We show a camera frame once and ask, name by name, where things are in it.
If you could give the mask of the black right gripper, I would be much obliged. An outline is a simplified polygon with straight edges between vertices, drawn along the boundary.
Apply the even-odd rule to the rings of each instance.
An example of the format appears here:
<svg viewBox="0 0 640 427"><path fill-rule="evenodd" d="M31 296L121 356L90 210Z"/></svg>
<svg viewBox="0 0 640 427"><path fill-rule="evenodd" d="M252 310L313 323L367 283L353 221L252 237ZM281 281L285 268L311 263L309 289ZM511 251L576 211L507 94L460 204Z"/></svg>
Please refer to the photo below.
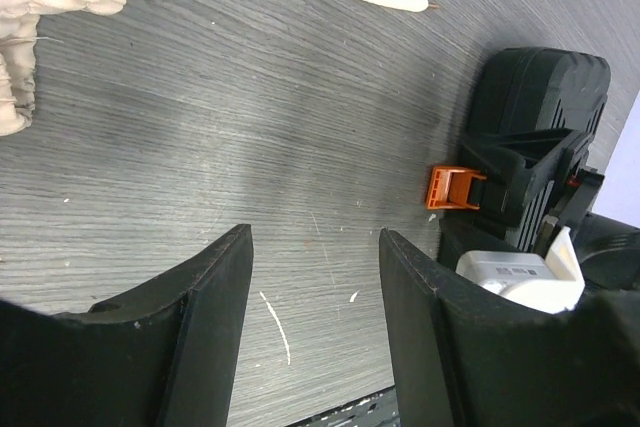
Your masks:
<svg viewBox="0 0 640 427"><path fill-rule="evenodd" d="M592 141L591 133L567 128L466 134L461 154L468 165L504 185L512 196L531 197L550 181L563 184L542 220L534 251L547 253L555 236L567 227L586 291L638 291L639 229L593 213L590 205L604 176L594 169L577 171Z"/></svg>

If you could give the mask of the black plastic tool case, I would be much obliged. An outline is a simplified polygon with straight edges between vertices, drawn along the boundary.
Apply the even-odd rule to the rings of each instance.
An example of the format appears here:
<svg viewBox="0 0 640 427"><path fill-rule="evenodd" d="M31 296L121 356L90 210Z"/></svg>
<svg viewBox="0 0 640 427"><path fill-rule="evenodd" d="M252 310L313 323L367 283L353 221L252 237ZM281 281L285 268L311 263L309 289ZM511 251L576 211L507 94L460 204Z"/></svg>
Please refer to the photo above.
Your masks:
<svg viewBox="0 0 640 427"><path fill-rule="evenodd" d="M473 210L442 221L440 263L454 268L465 248L544 254L564 227L577 237L604 181L587 161L610 82L609 63L587 53L516 47L488 59L457 158L485 178Z"/></svg>

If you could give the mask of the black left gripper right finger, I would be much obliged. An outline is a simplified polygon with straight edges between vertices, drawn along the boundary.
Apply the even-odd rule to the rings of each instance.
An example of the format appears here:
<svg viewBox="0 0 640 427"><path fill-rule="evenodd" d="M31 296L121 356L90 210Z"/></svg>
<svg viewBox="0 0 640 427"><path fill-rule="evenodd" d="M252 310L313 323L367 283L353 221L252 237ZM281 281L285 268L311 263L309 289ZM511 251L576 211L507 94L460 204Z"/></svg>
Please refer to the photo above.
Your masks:
<svg viewBox="0 0 640 427"><path fill-rule="evenodd" d="M387 229L379 271L403 425L638 424L637 293L598 293L569 312L539 312Z"/></svg>

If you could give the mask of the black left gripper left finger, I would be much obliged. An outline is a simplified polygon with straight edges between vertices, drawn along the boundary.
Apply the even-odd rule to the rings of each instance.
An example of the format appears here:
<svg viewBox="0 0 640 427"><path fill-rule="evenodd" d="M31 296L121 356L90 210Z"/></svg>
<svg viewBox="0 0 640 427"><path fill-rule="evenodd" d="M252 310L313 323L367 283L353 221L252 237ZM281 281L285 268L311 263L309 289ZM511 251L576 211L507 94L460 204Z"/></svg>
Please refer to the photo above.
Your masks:
<svg viewBox="0 0 640 427"><path fill-rule="evenodd" d="M253 267L240 224L85 313L1 304L5 426L223 426Z"/></svg>

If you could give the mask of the orange small tool piece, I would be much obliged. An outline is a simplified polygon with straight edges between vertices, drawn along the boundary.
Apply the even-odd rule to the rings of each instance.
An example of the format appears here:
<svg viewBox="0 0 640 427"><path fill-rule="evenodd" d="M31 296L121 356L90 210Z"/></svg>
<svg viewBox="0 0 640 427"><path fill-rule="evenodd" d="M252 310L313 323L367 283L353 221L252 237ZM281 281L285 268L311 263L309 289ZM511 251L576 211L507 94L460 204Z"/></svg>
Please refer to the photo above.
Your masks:
<svg viewBox="0 0 640 427"><path fill-rule="evenodd" d="M479 210L487 177L459 166L435 166L430 175L425 205L429 210Z"/></svg>

